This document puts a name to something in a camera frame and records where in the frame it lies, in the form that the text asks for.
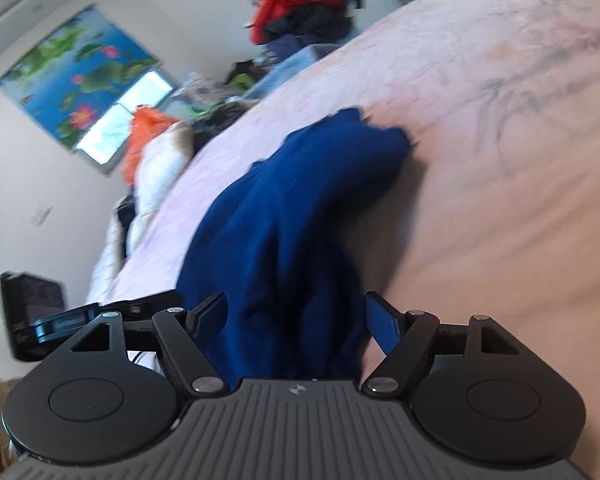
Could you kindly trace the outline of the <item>blue knit sweater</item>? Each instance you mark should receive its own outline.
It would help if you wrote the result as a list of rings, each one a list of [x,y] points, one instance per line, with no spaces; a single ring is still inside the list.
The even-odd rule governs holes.
[[[342,231],[411,151],[403,129],[347,108],[291,133],[212,203],[176,288],[186,309],[226,297],[226,324],[201,349],[230,385],[360,378],[365,304]]]

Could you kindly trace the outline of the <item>window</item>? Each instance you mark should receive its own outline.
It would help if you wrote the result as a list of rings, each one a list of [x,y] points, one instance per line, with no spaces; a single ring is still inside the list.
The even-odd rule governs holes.
[[[174,81],[165,73],[148,70],[87,130],[76,150],[102,174],[110,174],[121,162],[137,107],[159,106],[174,90]]]

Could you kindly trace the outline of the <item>pink floral bed sheet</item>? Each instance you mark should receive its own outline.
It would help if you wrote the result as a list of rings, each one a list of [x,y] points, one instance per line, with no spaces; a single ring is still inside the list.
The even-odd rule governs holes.
[[[579,391],[573,459],[600,479],[600,0],[416,0],[373,24],[204,147],[108,298],[172,288],[215,197],[348,107],[415,144],[348,229],[364,287],[495,318]]]

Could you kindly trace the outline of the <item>white quilted jacket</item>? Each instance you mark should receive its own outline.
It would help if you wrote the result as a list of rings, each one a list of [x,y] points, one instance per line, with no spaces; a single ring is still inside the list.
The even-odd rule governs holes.
[[[170,126],[142,148],[134,188],[114,204],[105,245],[92,271],[89,304],[102,304],[110,297],[118,274],[193,157],[194,130],[186,122]]]

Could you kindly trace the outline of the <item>orange plastic bag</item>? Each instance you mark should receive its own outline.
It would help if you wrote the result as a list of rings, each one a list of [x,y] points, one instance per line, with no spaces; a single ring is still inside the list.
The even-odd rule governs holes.
[[[136,170],[142,159],[145,145],[177,122],[178,118],[164,114],[153,107],[141,105],[136,108],[123,157],[122,178],[127,186],[135,185]]]

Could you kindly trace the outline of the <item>lotus print roller blind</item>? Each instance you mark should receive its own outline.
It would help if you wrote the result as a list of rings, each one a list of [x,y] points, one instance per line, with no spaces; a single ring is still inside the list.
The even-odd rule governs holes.
[[[15,62],[1,76],[0,89],[72,151],[158,63],[96,6],[88,6]]]

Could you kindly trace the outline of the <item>light blue folded blanket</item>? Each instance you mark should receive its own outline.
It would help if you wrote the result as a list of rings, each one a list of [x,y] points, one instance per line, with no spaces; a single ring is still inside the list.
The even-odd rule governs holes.
[[[242,95],[245,101],[261,101],[295,76],[340,48],[339,44],[310,44],[278,63]]]

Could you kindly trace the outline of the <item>red garment on pile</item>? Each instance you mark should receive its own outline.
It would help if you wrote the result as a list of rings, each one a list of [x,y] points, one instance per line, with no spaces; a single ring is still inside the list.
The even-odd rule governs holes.
[[[265,44],[266,25],[282,18],[299,6],[313,3],[341,9],[347,3],[347,0],[260,0],[257,11],[250,23],[250,41],[257,46]]]

